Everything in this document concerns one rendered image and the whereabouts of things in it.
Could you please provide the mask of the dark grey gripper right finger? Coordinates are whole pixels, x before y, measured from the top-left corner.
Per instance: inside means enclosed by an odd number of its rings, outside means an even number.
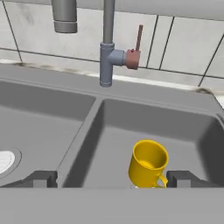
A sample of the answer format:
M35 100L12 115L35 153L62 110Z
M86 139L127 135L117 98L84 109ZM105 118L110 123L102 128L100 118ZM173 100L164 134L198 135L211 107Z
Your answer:
M166 177L168 179L167 186L173 188L220 187L217 184L196 177L190 171L168 171Z

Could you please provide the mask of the yellow mug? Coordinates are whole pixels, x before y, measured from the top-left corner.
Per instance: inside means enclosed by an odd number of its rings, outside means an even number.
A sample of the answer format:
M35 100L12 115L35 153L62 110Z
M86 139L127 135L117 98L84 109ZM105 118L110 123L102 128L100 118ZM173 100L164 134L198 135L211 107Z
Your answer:
M167 187L168 179L163 174L169 155L160 143L144 139L135 143L129 164L129 179L138 188L157 188L158 181Z

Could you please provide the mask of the brown tap lever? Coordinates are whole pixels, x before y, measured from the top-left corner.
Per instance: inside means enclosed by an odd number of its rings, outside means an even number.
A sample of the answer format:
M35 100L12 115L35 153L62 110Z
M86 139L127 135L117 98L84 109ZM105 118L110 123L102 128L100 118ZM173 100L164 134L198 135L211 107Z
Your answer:
M129 49L126 52L126 67L128 69L138 69L139 60L140 60L140 43L142 38L144 26L142 24L139 25L138 28L138 34L137 34L137 40L136 40L136 48L135 49Z

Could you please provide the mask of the grey tap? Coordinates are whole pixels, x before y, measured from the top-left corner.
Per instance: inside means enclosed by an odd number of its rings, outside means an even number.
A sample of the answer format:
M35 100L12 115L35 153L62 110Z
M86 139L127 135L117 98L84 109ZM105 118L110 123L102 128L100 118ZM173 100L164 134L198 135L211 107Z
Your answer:
M54 30L57 33L77 33L77 1L51 0ZM112 86L113 65L126 64L126 52L115 49L113 42L116 0L103 0L103 37L100 43L100 85Z

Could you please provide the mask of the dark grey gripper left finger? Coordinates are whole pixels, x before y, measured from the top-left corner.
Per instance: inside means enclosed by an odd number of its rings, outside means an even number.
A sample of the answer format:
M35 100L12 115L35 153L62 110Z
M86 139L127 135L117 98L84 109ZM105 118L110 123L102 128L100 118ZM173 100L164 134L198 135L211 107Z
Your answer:
M56 171L34 171L24 179L9 183L3 187L57 188Z

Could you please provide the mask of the grey double basin sink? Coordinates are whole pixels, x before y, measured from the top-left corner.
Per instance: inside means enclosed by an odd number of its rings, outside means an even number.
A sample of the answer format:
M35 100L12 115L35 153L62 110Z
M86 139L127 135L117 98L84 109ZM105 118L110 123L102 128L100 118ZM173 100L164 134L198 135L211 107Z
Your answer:
M0 186L41 173L60 187L131 187L143 139L167 149L166 173L224 186L224 110L212 95L0 65L0 151L16 156Z

